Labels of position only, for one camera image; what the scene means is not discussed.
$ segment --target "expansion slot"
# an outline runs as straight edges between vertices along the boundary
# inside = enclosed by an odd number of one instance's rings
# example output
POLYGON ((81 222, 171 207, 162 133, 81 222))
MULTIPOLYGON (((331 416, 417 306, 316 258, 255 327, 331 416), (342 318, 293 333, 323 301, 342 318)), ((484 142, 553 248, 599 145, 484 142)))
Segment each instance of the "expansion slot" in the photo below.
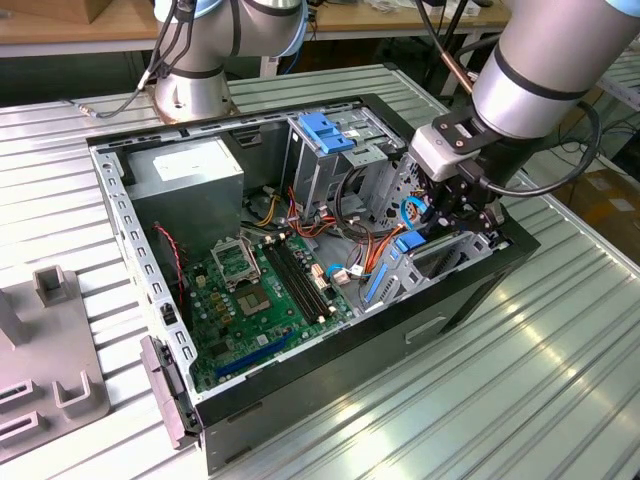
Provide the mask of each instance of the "expansion slot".
POLYGON ((309 324, 318 323, 321 317, 331 315, 315 286, 300 270, 296 258, 284 243, 266 246, 262 251, 309 324))
POLYGON ((265 345, 264 347, 256 350, 255 352, 251 352, 249 355, 245 355, 238 360, 231 362, 224 367, 216 368, 216 376, 218 378, 224 377, 229 374, 233 374, 238 370, 242 370, 244 367, 248 367, 253 363, 257 363, 265 357, 269 355, 273 355, 274 353, 279 352, 287 346, 287 340, 293 335, 293 332, 288 335, 279 338, 275 342, 271 342, 269 345, 265 345))

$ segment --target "motherboard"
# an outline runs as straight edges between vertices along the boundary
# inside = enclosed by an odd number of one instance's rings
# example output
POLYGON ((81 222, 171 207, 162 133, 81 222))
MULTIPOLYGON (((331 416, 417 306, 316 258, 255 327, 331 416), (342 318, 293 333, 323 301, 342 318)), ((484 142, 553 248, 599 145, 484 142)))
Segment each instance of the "motherboard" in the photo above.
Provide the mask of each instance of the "motherboard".
POLYGON ((228 240, 211 253, 184 272, 198 392, 323 336, 353 315, 300 237, 228 240))

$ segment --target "copper pipe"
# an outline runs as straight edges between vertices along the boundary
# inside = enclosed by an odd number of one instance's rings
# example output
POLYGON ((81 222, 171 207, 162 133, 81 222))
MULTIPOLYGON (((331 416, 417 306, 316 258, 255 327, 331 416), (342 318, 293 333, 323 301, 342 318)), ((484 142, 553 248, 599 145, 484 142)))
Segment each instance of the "copper pipe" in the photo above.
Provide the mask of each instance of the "copper pipe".
POLYGON ((449 68, 449 70, 451 70, 451 73, 456 76, 456 78, 460 82, 460 85, 462 85, 467 93, 471 95, 471 91, 473 90, 473 84, 471 83, 471 80, 469 80, 467 74, 462 70, 462 68, 460 68, 458 63, 453 59, 449 52, 444 52, 442 55, 440 55, 440 58, 442 58, 444 64, 449 68))

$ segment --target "gray plastic part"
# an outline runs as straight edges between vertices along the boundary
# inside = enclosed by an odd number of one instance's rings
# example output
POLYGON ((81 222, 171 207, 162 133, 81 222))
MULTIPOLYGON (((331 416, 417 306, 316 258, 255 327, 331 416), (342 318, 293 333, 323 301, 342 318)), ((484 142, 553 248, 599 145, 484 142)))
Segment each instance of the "gray plastic part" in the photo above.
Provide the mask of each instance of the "gray plastic part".
POLYGON ((0 413, 31 402, 41 393, 40 388, 31 379, 4 387, 0 389, 0 413))
POLYGON ((60 382, 52 383, 56 406, 68 419, 79 417, 100 405, 100 396, 91 388, 91 380, 85 370, 80 372, 80 381, 82 383, 80 395, 74 395, 74 390, 65 389, 60 382))
POLYGON ((45 307, 70 299, 69 285, 57 265, 33 272, 33 286, 45 307))
POLYGON ((28 341, 0 348, 0 463, 109 411, 75 273, 54 266, 3 290, 4 337, 17 326, 28 341))
POLYGON ((9 299, 0 290, 0 352, 5 349, 14 350, 28 341, 27 327, 22 324, 9 304, 9 299))
POLYGON ((0 446, 7 448, 46 431, 46 422, 38 412, 30 412, 0 424, 0 446))

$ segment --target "ram slot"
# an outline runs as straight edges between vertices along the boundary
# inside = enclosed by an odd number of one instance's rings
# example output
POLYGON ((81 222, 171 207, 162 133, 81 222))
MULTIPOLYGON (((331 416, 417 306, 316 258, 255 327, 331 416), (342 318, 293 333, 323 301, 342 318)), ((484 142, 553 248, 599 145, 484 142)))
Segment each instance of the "ram slot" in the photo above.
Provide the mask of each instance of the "ram slot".
POLYGON ((302 267, 300 267, 300 265, 298 264, 296 257, 293 255, 293 253, 291 253, 291 250, 289 250, 284 243, 276 246, 275 250, 278 255, 280 255, 280 258, 282 259, 282 261, 284 261, 285 265, 287 265, 287 267, 298 279, 300 285, 304 288, 306 294, 309 296, 309 300, 313 302, 317 316, 323 315, 324 317, 328 317, 330 315, 329 307, 327 307, 324 299, 320 296, 320 293, 316 289, 316 286, 311 283, 309 277, 302 270, 302 267))
POLYGON ((264 248, 262 252, 276 271, 280 281, 282 281, 289 294, 293 297, 294 302, 302 312, 302 316, 307 322, 314 323, 317 316, 314 314, 312 304, 305 298, 304 291, 291 279, 291 273, 287 271, 286 265, 282 262, 275 250, 273 250, 273 247, 264 248))

